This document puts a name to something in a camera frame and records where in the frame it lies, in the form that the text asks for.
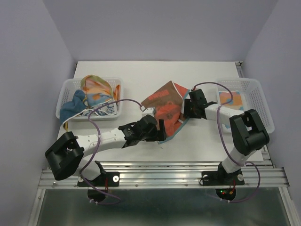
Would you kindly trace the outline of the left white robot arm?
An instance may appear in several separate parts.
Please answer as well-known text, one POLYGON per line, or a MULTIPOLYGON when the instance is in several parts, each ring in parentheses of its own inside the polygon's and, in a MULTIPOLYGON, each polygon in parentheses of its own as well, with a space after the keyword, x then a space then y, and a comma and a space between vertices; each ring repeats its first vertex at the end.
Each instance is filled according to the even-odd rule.
POLYGON ((119 185, 118 172, 106 172, 99 161, 94 160, 97 152, 123 149, 141 141, 157 142, 167 138, 163 119, 151 115, 137 122, 119 126, 102 134, 76 136, 71 131, 61 135, 45 152, 46 160, 56 181, 71 176, 80 178, 81 187, 119 185))

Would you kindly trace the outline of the orange brown bear towel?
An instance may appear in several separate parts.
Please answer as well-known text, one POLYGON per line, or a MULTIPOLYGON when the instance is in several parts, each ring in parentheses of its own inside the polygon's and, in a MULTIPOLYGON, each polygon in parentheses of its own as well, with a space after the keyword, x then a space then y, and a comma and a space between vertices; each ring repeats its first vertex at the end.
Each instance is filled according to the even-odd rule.
POLYGON ((190 90, 173 81, 167 82, 156 92, 142 101, 145 108, 155 109, 155 119, 163 119, 166 131, 166 140, 171 140, 188 122, 184 117, 184 100, 188 97, 190 90))

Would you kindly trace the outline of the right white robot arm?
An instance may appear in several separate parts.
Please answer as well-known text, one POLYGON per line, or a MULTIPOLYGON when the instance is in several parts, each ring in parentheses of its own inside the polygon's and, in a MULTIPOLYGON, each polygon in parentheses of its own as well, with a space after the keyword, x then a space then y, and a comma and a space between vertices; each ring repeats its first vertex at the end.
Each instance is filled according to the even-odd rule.
POLYGON ((234 147, 226 152, 226 159, 216 171, 203 171, 200 184, 202 186, 228 186, 234 183, 244 184, 241 168, 257 150, 269 143, 269 135, 256 110, 235 110, 218 104, 207 102, 202 90, 189 93, 184 101, 184 116, 191 119, 206 119, 217 122, 221 133, 221 125, 230 127, 234 147))

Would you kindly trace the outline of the blue polka dot towel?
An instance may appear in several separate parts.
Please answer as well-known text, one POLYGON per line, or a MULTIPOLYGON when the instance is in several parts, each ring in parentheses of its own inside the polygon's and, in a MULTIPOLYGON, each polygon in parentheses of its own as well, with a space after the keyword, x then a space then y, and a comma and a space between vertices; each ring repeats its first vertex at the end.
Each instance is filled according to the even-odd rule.
MULTIPOLYGON (((228 91, 218 91, 217 97, 219 98, 219 103, 224 104, 231 100, 231 94, 228 91)), ((230 103, 225 104, 226 107, 234 110, 245 110, 242 96, 239 91, 232 91, 233 99, 230 103)))

